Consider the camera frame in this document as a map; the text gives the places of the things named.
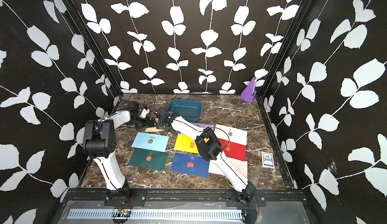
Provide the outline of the white envelope brown seal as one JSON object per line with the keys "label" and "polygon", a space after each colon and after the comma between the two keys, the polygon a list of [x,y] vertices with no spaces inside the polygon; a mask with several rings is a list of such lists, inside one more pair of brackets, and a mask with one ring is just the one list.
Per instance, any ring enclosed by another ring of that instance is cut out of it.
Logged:
{"label": "white envelope brown seal", "polygon": [[244,146],[247,145],[247,139],[248,139],[247,131],[216,124],[214,132],[219,139],[229,140],[231,142],[244,145]]}

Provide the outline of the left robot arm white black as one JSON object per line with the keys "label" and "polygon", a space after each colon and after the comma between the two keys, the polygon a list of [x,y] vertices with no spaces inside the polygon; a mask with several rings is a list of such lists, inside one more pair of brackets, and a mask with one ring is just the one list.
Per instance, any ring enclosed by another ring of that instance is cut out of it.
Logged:
{"label": "left robot arm white black", "polygon": [[141,117],[130,110],[118,110],[99,120],[86,122],[82,149],[100,168],[106,182],[107,196],[130,197],[130,188],[116,158],[117,139],[115,130],[128,123],[130,127],[154,127],[152,117]]}

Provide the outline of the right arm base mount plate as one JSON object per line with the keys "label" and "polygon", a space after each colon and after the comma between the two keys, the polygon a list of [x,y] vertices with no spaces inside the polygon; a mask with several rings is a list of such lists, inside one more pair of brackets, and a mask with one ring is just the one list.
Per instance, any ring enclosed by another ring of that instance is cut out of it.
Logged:
{"label": "right arm base mount plate", "polygon": [[234,190],[226,190],[222,195],[228,207],[258,208],[266,207],[266,200],[262,191],[257,191],[255,196],[245,196]]}

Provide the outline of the cream yellow envelope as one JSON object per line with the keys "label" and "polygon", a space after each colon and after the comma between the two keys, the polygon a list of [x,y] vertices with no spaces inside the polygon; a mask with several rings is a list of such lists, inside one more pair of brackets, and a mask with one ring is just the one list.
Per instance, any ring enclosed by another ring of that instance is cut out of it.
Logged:
{"label": "cream yellow envelope", "polygon": [[157,129],[156,127],[152,127],[152,128],[146,128],[145,129],[145,132],[161,132],[163,131],[162,129]]}

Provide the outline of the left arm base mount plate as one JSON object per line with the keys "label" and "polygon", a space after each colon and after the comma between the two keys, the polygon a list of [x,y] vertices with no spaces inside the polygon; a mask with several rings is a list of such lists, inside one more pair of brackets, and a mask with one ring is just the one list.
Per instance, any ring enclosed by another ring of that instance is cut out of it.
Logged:
{"label": "left arm base mount plate", "polygon": [[147,196],[146,190],[130,189],[124,194],[119,193],[117,190],[107,190],[107,197],[104,202],[104,206],[126,208],[130,206],[144,206]]}

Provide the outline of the lavender envelope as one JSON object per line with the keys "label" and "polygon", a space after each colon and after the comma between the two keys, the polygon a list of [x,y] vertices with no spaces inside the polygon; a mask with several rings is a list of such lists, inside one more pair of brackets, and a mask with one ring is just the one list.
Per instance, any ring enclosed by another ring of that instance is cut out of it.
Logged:
{"label": "lavender envelope", "polygon": [[[211,128],[211,129],[213,129],[214,130],[214,128],[215,128],[215,126],[214,125],[209,125],[209,124],[204,124],[204,123],[192,123],[192,122],[188,122],[188,124],[189,125],[192,125],[192,126],[194,126],[196,129],[206,129],[206,128]],[[189,137],[191,137],[191,136],[198,136],[198,134],[197,134],[197,131],[196,130],[193,130],[191,127],[187,127],[187,129],[189,129],[189,131],[188,132],[180,132],[179,134],[180,135],[185,135],[185,136],[189,136]]]}

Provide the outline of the teal plastic storage box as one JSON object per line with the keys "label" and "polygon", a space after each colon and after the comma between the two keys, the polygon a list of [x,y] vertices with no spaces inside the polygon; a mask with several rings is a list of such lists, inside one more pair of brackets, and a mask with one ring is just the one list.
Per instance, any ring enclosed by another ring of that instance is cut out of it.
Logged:
{"label": "teal plastic storage box", "polygon": [[196,123],[202,114],[202,104],[198,101],[174,99],[169,103],[168,112],[177,113],[186,121]]}

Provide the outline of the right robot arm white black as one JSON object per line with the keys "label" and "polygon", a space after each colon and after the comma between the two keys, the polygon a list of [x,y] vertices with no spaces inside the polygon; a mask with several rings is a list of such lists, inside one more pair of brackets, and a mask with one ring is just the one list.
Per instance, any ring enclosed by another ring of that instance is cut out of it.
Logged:
{"label": "right robot arm white black", "polygon": [[168,132],[181,132],[195,141],[199,155],[217,166],[231,182],[238,194],[238,202],[243,206],[257,203],[255,185],[230,162],[212,128],[198,127],[182,116],[167,112],[163,108],[158,109],[155,116],[158,119],[156,128]]}

